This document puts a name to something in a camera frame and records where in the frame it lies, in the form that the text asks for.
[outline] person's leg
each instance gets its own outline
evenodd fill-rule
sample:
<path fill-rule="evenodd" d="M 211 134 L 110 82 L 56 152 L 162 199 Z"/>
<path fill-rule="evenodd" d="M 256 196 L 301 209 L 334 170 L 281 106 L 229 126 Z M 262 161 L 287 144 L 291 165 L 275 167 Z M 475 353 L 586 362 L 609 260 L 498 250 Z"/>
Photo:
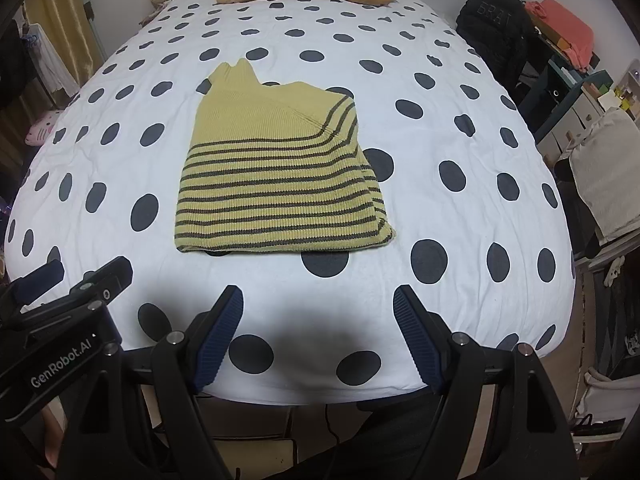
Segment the person's leg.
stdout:
<path fill-rule="evenodd" d="M 382 400 L 377 402 L 381 407 L 370 404 L 371 416 L 352 439 L 270 476 L 269 480 L 409 478 L 427 443 L 440 397 L 421 391 L 400 398 L 406 400 Z M 325 476 L 329 467 L 331 473 Z"/>

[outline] pink cloth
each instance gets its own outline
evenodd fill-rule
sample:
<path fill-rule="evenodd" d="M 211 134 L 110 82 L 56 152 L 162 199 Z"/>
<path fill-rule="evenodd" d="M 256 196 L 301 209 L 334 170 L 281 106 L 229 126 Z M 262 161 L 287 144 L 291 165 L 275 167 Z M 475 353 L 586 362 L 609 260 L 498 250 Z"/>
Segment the pink cloth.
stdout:
<path fill-rule="evenodd" d="M 563 50 L 575 68 L 585 69 L 593 54 L 591 27 L 555 0 L 527 2 L 525 8 L 562 36 L 571 47 Z"/>

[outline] yellow striped sweater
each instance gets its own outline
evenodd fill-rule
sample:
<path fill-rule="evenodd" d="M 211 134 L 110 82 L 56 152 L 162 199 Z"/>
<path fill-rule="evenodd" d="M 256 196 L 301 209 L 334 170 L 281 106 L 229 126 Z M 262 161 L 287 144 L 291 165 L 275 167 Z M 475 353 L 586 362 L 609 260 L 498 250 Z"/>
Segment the yellow striped sweater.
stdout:
<path fill-rule="evenodd" d="M 261 85 L 222 63 L 180 179 L 181 251 L 341 251 L 394 235 L 357 142 L 353 100 L 302 82 Z"/>

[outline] polka dot bedsheet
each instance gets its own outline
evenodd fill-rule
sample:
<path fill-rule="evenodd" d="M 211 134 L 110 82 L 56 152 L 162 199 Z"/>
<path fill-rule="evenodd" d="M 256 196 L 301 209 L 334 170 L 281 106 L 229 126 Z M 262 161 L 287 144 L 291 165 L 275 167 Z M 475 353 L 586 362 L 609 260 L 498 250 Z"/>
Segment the polka dot bedsheet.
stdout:
<path fill-rule="evenodd" d="M 359 143 L 397 236 L 352 253 L 180 253 L 180 172 L 206 77 L 250 60 L 266 85 L 354 96 Z M 562 340 L 574 290 L 558 191 L 487 66 L 426 4 L 174 0 L 111 56 L 34 159 L 10 219 L 8 272 L 56 258 L 65 294 L 124 255 L 110 305 L 125 349 L 183 330 L 227 284 L 244 316 L 206 391 L 265 404 L 423 387 L 392 313 L 408 283 L 480 344 Z"/>

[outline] cable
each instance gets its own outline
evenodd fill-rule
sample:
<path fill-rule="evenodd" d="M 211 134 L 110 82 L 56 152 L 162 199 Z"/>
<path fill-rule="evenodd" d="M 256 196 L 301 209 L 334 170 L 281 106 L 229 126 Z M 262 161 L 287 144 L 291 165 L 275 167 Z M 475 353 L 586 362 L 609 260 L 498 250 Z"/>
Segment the cable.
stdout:
<path fill-rule="evenodd" d="M 326 472 L 324 473 L 324 477 L 322 480 L 329 480 L 329 475 L 331 474 L 331 469 L 334 468 L 335 457 L 338 455 L 338 446 L 340 445 L 340 437 L 334 430 L 331 429 L 331 423 L 329 422 L 329 405 L 324 405 L 324 421 L 326 422 L 326 429 L 329 433 L 334 436 L 335 446 L 334 446 L 334 455 L 331 457 L 331 462 L 329 462 L 328 467 L 326 468 Z"/>

